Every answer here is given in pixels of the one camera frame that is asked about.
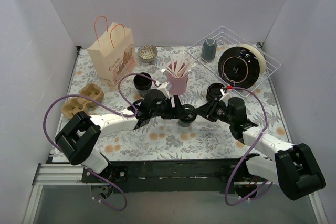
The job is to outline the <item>black plastic cup lid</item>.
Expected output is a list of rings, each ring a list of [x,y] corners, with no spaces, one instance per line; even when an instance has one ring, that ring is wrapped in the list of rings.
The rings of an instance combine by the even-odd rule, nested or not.
[[[195,119],[197,118],[197,114],[194,113],[195,108],[192,105],[189,105],[189,104],[183,105],[183,108],[184,108],[185,112],[187,113],[187,116],[181,118],[180,121],[182,121],[184,123],[194,122]]]

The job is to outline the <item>dark translucent printed cup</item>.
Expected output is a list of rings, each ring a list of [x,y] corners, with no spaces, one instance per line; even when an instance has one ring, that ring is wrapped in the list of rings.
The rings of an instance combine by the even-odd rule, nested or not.
[[[194,122],[194,120],[193,120],[193,119],[191,119],[191,120],[180,119],[178,122],[179,122],[178,124],[179,124],[181,127],[189,127],[189,126],[191,126],[191,124]]]

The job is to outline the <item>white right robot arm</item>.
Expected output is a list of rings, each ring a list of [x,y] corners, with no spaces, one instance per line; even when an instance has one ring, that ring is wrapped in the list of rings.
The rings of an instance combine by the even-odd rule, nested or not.
[[[246,114],[243,99],[233,97],[227,102],[213,99],[194,109],[194,113],[211,121],[227,123],[232,136],[263,154],[244,158],[238,166],[238,176],[251,180],[254,176],[279,185],[291,200],[297,200],[326,187],[326,180],[311,148],[294,145],[265,133]]]

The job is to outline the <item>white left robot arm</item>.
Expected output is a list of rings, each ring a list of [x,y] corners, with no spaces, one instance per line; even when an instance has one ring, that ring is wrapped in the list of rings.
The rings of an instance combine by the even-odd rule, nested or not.
[[[94,146],[100,137],[146,126],[152,118],[182,119],[188,116],[179,96],[167,97],[152,89],[142,100],[123,110],[120,115],[111,113],[89,116],[78,112],[55,137],[55,143],[71,165],[82,165],[93,171],[100,182],[111,178],[112,170],[103,154]]]

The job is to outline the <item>floral patterned table mat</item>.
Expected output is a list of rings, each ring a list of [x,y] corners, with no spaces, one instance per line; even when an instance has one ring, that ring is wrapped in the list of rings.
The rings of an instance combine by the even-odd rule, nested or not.
[[[269,88],[242,99],[233,87],[208,102],[207,89],[217,78],[192,66],[181,79],[186,91],[173,95],[163,70],[185,55],[160,51],[153,63],[131,55],[119,83],[110,86],[81,50],[66,102],[75,113],[52,138],[54,160],[221,159],[246,152],[273,157],[277,148],[291,147],[277,105],[268,103],[274,98]]]

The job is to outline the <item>stack of black lids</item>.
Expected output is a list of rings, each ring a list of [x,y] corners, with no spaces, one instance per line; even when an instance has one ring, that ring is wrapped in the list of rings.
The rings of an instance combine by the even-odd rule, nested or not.
[[[213,98],[221,98],[222,92],[225,91],[226,87],[221,83],[213,83],[207,88],[206,100],[207,102],[211,101]]]

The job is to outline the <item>stack of black cups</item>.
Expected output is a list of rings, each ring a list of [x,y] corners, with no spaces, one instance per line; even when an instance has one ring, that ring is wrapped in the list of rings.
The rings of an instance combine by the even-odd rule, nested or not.
[[[146,96],[151,90],[152,81],[151,76],[148,73],[141,72],[140,75],[135,75],[133,83],[141,97]]]

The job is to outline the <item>wrapped straw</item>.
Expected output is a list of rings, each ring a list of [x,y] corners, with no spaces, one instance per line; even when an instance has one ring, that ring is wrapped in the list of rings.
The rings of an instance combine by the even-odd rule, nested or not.
[[[172,70],[173,74],[176,75],[174,59],[173,59],[172,55],[170,55],[170,60],[171,60],[171,70]]]
[[[189,71],[190,69],[195,65],[194,62],[189,62],[186,66],[186,68],[184,69],[184,72],[183,72],[183,76],[185,76]]]
[[[177,60],[177,63],[176,63],[176,67],[175,67],[175,73],[176,73],[177,76],[179,76],[179,71],[180,71],[180,69],[181,69],[181,66],[182,66],[183,63],[184,63],[184,59],[185,59],[184,54],[179,55],[178,60]]]
[[[175,77],[175,78],[178,78],[178,76],[175,74],[175,72],[173,72],[171,69],[161,69],[161,72],[164,73],[168,73],[170,74],[171,76]]]

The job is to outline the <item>black round plate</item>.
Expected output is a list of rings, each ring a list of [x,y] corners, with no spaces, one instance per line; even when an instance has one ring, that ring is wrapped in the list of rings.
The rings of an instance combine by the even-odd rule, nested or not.
[[[248,89],[259,78],[259,62],[248,49],[240,46],[225,50],[218,62],[219,76],[229,85]]]

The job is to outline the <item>small patterned bowl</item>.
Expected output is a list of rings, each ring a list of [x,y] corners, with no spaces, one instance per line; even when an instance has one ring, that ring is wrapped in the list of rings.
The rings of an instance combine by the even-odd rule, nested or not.
[[[158,55],[158,49],[154,45],[143,45],[138,49],[138,56],[145,62],[153,61]]]

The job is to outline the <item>cream round plate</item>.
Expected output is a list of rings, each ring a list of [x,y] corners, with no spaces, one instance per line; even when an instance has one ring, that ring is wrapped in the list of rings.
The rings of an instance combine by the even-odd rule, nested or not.
[[[262,75],[266,71],[266,61],[264,59],[263,54],[256,47],[250,44],[239,44],[238,46],[248,49],[256,56],[259,62],[259,69],[260,69],[259,75]]]

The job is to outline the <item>teal ceramic cup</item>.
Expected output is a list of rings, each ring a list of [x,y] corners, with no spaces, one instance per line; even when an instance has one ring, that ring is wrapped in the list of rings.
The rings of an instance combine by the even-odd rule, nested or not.
[[[207,62],[214,60],[217,42],[214,38],[207,38],[202,46],[201,58]]]

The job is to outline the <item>brown paper gift bag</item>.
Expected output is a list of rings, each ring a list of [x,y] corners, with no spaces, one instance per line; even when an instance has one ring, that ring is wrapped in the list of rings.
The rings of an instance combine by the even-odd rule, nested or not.
[[[135,44],[133,33],[122,23],[108,24],[96,41],[88,48],[88,53],[96,70],[98,78],[112,89],[116,89],[119,81],[133,71],[136,65]]]

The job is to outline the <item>cardboard cup carrier tray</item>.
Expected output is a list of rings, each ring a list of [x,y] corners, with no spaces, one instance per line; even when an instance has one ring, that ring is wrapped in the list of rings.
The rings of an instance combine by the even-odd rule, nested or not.
[[[90,83],[84,86],[80,91],[80,97],[74,97],[66,101],[62,108],[62,114],[67,118],[71,119],[76,113],[84,111],[88,114],[89,108],[96,106],[97,104],[85,99],[89,97],[96,102],[101,102],[104,97],[103,90],[96,84]]]

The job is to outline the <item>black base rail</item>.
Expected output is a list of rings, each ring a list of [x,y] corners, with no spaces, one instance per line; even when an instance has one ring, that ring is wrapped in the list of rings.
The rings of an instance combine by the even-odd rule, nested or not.
[[[251,192],[263,179],[250,175],[241,166],[230,183],[229,177],[238,159],[189,159],[157,161],[113,161],[101,174],[125,193],[217,191],[238,193]]]

